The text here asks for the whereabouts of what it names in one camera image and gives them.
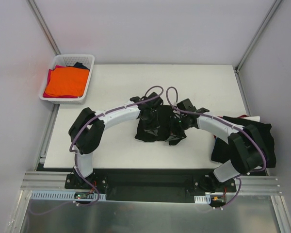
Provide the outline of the black t shirt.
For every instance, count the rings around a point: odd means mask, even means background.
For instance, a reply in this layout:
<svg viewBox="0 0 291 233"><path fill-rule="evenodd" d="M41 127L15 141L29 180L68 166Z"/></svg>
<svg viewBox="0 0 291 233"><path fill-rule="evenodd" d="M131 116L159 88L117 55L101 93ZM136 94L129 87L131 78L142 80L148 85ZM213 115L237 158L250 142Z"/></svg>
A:
<svg viewBox="0 0 291 233"><path fill-rule="evenodd" d="M275 141L271 135L272 125L270 123L253 123L252 125L256 126L259 130L259 133L265 143L265 146L269 152L267 155L267 168L276 167L276 156L275 156ZM229 147L226 142L220 138L215 139L214 148L211 154L211 160L214 162L225 163L230 160Z"/></svg>
<svg viewBox="0 0 291 233"><path fill-rule="evenodd" d="M168 137L170 135L170 117L174 115L174 112L169 105L160 105L158 106L157 114L159 119L160 128L158 129L158 136L151 135L146 133L143 130L141 120L139 119L139 123L137 126L137 133L135 135L135 139L143 141L143 142L156 142L156 141L164 141L168 142L170 146L175 146L179 142L169 142Z"/></svg>

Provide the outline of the white plastic laundry basket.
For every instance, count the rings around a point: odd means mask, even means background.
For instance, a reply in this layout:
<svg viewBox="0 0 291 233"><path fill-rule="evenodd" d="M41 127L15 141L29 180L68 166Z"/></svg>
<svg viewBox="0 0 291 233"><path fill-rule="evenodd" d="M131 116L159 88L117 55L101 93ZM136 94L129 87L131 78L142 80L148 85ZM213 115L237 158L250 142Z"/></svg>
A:
<svg viewBox="0 0 291 233"><path fill-rule="evenodd" d="M71 67L75 65L75 63L82 63L86 68L89 69L89 75L87 79L87 83L85 86L84 94L78 98L59 98L59 97L43 97L43 93L45 88L48 84L48 74L47 77L43 80L39 98L41 100L50 101L53 104L84 104L86 99L87 90L89 87L89 83L92 77L92 71L94 66L95 57L90 54L60 54L56 55L52 62L49 65L50 70L54 70L56 68L63 68L63 67Z"/></svg>

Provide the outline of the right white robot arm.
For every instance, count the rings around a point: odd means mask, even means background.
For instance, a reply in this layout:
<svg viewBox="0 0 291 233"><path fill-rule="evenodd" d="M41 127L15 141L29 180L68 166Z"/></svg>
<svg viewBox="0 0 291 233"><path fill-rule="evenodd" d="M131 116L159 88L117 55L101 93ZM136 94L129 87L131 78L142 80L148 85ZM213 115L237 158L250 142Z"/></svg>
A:
<svg viewBox="0 0 291 233"><path fill-rule="evenodd" d="M202 190L218 192L232 178L276 166L275 141L270 123L244 117L214 116L208 109L196 109L189 99L172 108L173 137L184 138L184 132L189 128L207 131L216 137L213 149L215 156L225 157L217 168L198 181Z"/></svg>

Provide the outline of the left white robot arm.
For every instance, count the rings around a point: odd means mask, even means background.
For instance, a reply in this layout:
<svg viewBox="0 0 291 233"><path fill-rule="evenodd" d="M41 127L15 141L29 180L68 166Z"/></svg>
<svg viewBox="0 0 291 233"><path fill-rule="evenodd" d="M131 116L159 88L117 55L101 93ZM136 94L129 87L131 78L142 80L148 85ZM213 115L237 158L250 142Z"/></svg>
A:
<svg viewBox="0 0 291 233"><path fill-rule="evenodd" d="M103 133L120 123L139 119L145 122L146 130L157 134L157 108L163 104L160 94L152 92L148 97L132 97L121 106L106 111L84 108L68 134L69 151L74 154L73 173L76 183L83 189L93 187L93 152L100 145Z"/></svg>

